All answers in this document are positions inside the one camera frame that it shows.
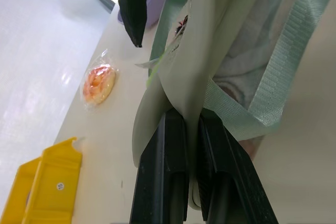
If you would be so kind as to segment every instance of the small sticker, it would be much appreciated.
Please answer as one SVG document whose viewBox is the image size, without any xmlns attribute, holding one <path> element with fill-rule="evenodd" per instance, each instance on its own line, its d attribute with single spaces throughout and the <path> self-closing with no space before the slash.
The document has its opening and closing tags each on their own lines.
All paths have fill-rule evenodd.
<svg viewBox="0 0 336 224">
<path fill-rule="evenodd" d="M 63 190 L 64 189 L 64 184 L 63 183 L 58 183 L 57 184 L 57 190 Z"/>
</svg>

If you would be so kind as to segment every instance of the white floor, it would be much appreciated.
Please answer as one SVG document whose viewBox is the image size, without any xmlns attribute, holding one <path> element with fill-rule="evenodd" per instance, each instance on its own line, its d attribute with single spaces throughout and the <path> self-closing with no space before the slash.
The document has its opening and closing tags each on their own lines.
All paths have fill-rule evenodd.
<svg viewBox="0 0 336 224">
<path fill-rule="evenodd" d="M 53 144 L 108 17 L 97 0 L 0 0 L 0 214 L 18 166 Z"/>
</svg>

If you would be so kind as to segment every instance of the fabric bag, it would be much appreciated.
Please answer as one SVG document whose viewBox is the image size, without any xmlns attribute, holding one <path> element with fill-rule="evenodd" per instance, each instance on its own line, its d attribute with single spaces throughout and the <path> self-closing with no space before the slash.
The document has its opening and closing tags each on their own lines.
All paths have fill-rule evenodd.
<svg viewBox="0 0 336 224">
<path fill-rule="evenodd" d="M 195 155 L 201 109 L 215 111 L 238 141 L 276 129 L 328 1 L 166 0 L 150 58 L 157 64 L 134 122 L 134 164 L 138 166 L 162 114 L 175 107 L 187 127 L 189 205 L 199 208 Z M 187 23 L 166 48 L 185 5 Z"/>
</svg>

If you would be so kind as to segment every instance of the yellow plastic tray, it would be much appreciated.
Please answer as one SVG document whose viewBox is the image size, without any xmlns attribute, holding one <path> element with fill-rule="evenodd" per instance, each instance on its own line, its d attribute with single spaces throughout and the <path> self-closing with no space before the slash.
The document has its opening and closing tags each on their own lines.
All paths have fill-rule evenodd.
<svg viewBox="0 0 336 224">
<path fill-rule="evenodd" d="M 71 224 L 82 154 L 71 138 L 17 171 L 0 224 Z"/>
</svg>

